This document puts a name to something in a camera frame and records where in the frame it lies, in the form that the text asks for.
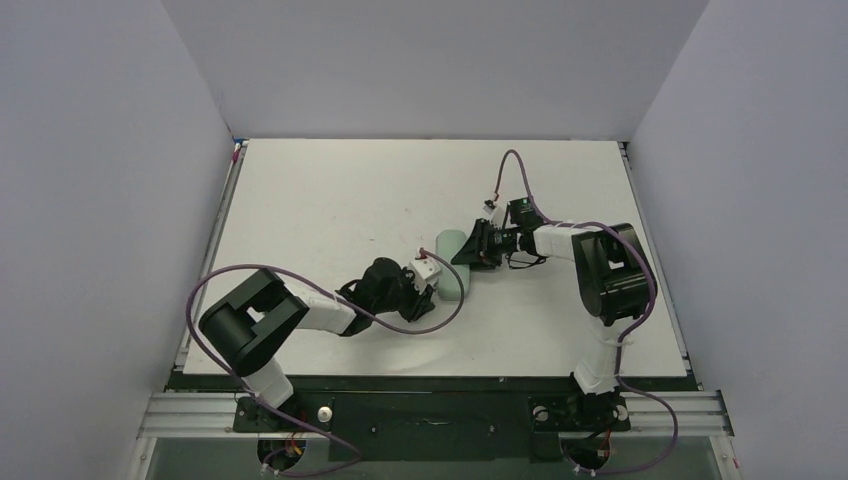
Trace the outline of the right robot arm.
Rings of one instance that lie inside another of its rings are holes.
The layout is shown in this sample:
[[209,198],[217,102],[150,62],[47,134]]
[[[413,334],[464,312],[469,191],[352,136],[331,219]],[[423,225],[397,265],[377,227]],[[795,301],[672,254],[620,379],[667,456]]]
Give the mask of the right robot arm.
[[512,200],[504,209],[488,201],[486,210],[488,217],[475,221],[452,264],[483,271],[572,262],[582,304],[595,319],[594,338],[572,377],[585,395],[616,391],[626,338],[651,313],[658,294],[635,228],[548,221],[529,197]]

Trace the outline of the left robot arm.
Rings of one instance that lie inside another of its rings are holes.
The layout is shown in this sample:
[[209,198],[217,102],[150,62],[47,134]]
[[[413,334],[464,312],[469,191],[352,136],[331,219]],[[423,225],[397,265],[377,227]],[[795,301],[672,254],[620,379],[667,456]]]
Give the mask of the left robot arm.
[[382,313],[417,321],[435,308],[432,296],[440,276],[432,259],[414,259],[403,267],[379,257],[360,278],[325,296],[260,269],[210,307],[199,329],[249,391],[280,407],[293,398],[294,387],[275,355],[296,329],[352,337]]

